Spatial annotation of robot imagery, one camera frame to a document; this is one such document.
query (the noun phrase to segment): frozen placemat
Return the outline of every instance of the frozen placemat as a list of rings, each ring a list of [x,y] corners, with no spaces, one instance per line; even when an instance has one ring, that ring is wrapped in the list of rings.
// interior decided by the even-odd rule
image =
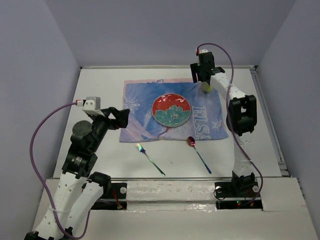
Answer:
[[[123,108],[130,109],[130,114],[127,128],[121,129],[120,142],[185,141],[189,136],[195,140],[218,140],[228,136],[219,93],[215,89],[210,93],[203,92],[200,82],[150,81],[125,84]],[[164,126],[154,118],[153,103],[165,94],[178,94],[188,101],[191,112],[184,124]]]

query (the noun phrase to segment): white table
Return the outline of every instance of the white table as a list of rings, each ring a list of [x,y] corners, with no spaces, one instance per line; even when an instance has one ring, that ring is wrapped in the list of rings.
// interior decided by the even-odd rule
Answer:
[[[228,76],[231,70],[226,69]],[[123,108],[124,81],[142,79],[190,78],[188,68],[132,68],[132,69],[82,69],[74,94],[74,100],[87,96],[101,97],[101,108]],[[265,177],[279,177],[279,156],[274,149],[261,103],[249,69],[236,69],[234,84],[243,92],[257,98],[257,125],[252,133],[249,155]],[[224,121],[226,104],[220,97]],[[88,120],[79,107],[73,106],[67,121],[61,149],[54,171],[59,178],[71,145],[72,127],[81,120]],[[143,143],[151,158],[166,173],[168,178],[231,177],[234,165],[234,146],[231,133],[223,140],[198,141],[197,149],[212,171],[210,175],[194,149],[185,141],[154,141]],[[112,178],[159,178],[161,174],[139,153],[135,144],[120,143],[120,130],[107,132],[96,155],[98,160],[92,170],[110,175]]]
[[[54,193],[59,180],[50,179],[46,183]],[[216,210],[213,186],[214,181],[128,181],[127,210],[91,211],[83,240],[318,239],[295,178],[264,179],[263,211]],[[162,202],[136,203],[143,200]],[[48,206],[44,191],[33,230]],[[84,223],[85,219],[76,236],[82,234]]]

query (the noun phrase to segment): wire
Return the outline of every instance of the wire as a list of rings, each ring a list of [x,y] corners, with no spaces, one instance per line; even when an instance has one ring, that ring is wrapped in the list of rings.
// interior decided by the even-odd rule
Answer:
[[[217,192],[217,189],[215,189],[215,190],[213,191],[213,196],[214,196],[217,200],[219,200],[219,201],[225,200],[226,197],[224,197],[224,198],[218,198],[218,197],[217,197],[217,194],[215,194],[216,192]]]
[[[31,141],[30,141],[30,148],[29,148],[29,154],[30,154],[30,160],[31,160],[31,164],[32,164],[32,167],[33,167],[33,170],[35,172],[35,174],[37,175],[37,177],[39,178],[40,182],[42,183],[46,193],[48,194],[48,197],[49,197],[49,201],[50,201],[50,204],[51,204],[51,207],[52,209],[56,209],[56,206],[55,206],[55,202],[54,202],[54,199],[51,195],[51,192],[49,190],[49,187],[47,186],[46,184],[46,181],[44,180],[44,178],[41,176],[40,172],[38,171],[37,169],[37,166],[36,166],[36,163],[35,163],[35,160],[34,160],[34,141],[35,141],[35,138],[36,138],[36,135],[39,131],[39,129],[41,128],[41,126],[48,120],[48,118],[50,118],[53,114],[55,114],[56,112],[58,112],[59,110],[61,109],[64,109],[64,108],[67,108],[67,107],[70,107],[72,105],[77,105],[76,102],[73,102],[73,103],[68,103],[66,105],[63,105],[61,107],[58,107],[56,110],[54,110],[53,112],[51,112],[48,116],[46,116],[40,123],[39,125],[36,127],[36,129],[34,130],[34,133],[32,135],[32,138],[31,138]],[[79,240],[79,239],[82,239],[84,237],[84,235],[86,234],[87,232],[87,227],[88,227],[88,222],[89,222],[89,216],[90,216],[90,211],[88,212],[88,215],[86,217],[86,222],[85,222],[85,227],[84,227],[84,231],[83,231],[83,234],[81,236],[72,236],[70,235],[69,233],[67,233],[65,231],[65,229],[62,227],[60,221],[59,221],[59,218],[58,218],[58,215],[57,215],[57,212],[56,211],[53,211],[53,215],[54,215],[54,219],[56,221],[56,224],[58,226],[58,228],[60,229],[60,231],[65,235],[67,236],[68,238],[70,239],[73,239],[73,240]]]
[[[112,194],[113,194],[114,199],[116,200],[117,208],[118,208],[118,209],[122,209],[123,207],[122,207],[122,205],[119,203],[119,200],[118,200],[118,197],[117,197],[117,194],[116,194],[115,189],[113,188],[111,191],[112,191]]]
[[[250,193],[251,197],[253,197],[253,198],[255,197],[250,190],[249,190],[249,193]]]
[[[232,133],[232,136],[233,136],[233,139],[235,141],[235,143],[237,144],[237,146],[239,147],[239,149],[241,150],[241,152],[243,153],[243,155],[246,157],[246,159],[248,159],[248,161],[251,163],[251,165],[255,168],[255,170],[258,172],[258,174],[260,175],[260,178],[261,178],[261,184],[260,184],[260,188],[258,190],[258,192],[256,193],[256,195],[248,202],[246,202],[245,204],[242,205],[245,206],[245,205],[248,205],[250,203],[252,203],[260,194],[261,190],[262,190],[262,187],[264,185],[264,178],[262,176],[262,173],[260,172],[260,170],[257,168],[257,166],[255,165],[254,162],[252,162],[251,158],[249,157],[249,155],[246,153],[246,151],[242,148],[242,146],[240,145],[240,143],[238,142],[237,138],[236,138],[236,134],[235,134],[235,131],[233,129],[233,126],[232,126],[232,122],[231,122],[231,117],[230,117],[230,111],[229,111],[229,92],[230,92],[230,89],[231,89],[231,86],[232,86],[232,83],[234,81],[234,74],[235,74],[235,67],[234,67],[234,63],[231,59],[231,56],[229,55],[229,53],[220,45],[218,44],[215,44],[215,43],[210,43],[210,42],[206,42],[206,43],[202,43],[200,44],[197,48],[196,48],[196,54],[199,54],[199,48],[204,46],[204,45],[212,45],[212,46],[216,46],[218,48],[220,48],[222,51],[224,51],[224,53],[227,55],[227,57],[229,58],[229,61],[230,61],[230,64],[231,64],[231,79],[230,79],[230,83],[229,83],[229,86],[227,88],[227,94],[226,94],[226,98],[225,98],[225,105],[226,105],[226,112],[227,112],[227,120],[228,120],[228,123],[229,123],[229,127],[230,127],[230,131]]]

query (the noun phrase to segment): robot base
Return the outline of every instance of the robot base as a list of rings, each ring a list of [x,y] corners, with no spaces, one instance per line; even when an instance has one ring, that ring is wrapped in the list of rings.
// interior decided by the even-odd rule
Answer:
[[[256,196],[259,190],[258,183],[255,181],[255,175],[252,173],[249,176],[238,177],[232,172],[231,181],[219,181],[215,182],[214,196],[218,200],[224,200],[227,198],[251,198]]]

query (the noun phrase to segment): plate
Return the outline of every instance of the plate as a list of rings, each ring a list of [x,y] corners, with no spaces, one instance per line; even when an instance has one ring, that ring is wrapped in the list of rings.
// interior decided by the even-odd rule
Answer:
[[[191,107],[183,96],[168,93],[153,102],[152,115],[158,123],[166,127],[177,127],[189,119]]]

